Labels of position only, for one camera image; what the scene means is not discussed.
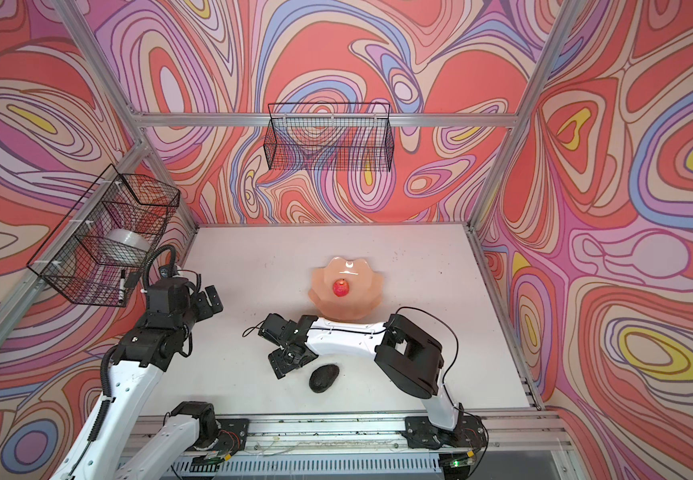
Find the dark fake avocado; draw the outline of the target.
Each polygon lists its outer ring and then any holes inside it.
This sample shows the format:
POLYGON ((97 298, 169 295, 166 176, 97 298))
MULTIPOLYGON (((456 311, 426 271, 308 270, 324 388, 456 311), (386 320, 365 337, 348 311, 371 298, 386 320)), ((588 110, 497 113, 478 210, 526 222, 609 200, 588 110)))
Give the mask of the dark fake avocado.
POLYGON ((322 365, 310 375, 308 387, 315 394, 322 394, 334 385, 338 376, 340 376, 340 368, 336 364, 322 365))

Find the red fake apple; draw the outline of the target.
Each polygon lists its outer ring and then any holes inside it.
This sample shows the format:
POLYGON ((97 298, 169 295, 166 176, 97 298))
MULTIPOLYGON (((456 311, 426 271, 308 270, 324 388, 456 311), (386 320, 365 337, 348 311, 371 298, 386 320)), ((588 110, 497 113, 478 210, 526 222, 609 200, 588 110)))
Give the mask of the red fake apple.
POLYGON ((340 278, 332 283, 332 292, 338 298, 346 297, 350 292, 350 285, 346 278, 340 278))

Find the pink flower-shaped fruit bowl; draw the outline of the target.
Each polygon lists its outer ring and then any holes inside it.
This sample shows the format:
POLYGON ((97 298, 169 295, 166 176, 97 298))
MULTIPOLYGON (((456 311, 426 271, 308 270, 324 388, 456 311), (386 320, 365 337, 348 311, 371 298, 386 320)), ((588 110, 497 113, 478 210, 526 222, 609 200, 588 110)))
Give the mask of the pink flower-shaped fruit bowl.
POLYGON ((334 257, 312 270, 308 297, 320 316, 362 324, 382 302, 384 276, 363 258, 334 257))

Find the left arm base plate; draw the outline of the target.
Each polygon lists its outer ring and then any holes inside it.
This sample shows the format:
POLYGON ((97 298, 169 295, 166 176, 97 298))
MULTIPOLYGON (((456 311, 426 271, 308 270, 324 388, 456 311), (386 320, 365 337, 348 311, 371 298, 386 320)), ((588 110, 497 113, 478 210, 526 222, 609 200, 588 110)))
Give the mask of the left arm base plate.
POLYGON ((208 427, 206 434, 200 432, 198 441, 192 449, 236 454, 246 448, 248 429, 250 429, 248 418, 218 418, 214 420, 214 426, 208 427))

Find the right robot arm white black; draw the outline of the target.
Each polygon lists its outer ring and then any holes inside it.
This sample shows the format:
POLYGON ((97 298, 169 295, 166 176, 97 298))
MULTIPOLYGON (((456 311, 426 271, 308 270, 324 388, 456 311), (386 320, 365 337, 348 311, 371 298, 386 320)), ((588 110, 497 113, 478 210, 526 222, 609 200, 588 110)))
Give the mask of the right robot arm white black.
POLYGON ((314 315, 292 321, 270 313, 258 325, 258 335, 276 346, 268 362, 278 379, 322 356, 366 358, 400 391, 422 402, 432 426, 444 431, 458 426, 458 406, 443 380, 441 343, 400 313, 374 324, 314 315))

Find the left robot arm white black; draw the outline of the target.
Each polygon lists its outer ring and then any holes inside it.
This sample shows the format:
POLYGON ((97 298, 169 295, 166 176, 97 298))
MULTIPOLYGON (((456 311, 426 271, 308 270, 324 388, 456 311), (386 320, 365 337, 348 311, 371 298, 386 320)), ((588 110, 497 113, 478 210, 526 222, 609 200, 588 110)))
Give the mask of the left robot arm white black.
POLYGON ((160 479, 188 449, 210 449, 220 437, 214 406, 184 401, 138 453, 122 461, 134 425, 172 360, 192 353, 194 325, 224 309, 214 286, 183 277, 146 284, 144 293, 146 312, 102 357, 102 396, 60 460, 56 479, 160 479))

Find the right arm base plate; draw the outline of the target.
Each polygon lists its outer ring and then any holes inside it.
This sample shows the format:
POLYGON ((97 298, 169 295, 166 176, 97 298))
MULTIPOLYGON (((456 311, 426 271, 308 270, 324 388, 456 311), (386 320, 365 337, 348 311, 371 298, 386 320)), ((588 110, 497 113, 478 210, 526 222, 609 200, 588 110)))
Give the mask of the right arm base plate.
POLYGON ((438 450, 444 447, 478 451, 488 444, 486 429, 478 416, 464 415, 454 430, 430 423, 427 417, 408 416, 399 434, 411 449, 438 450))

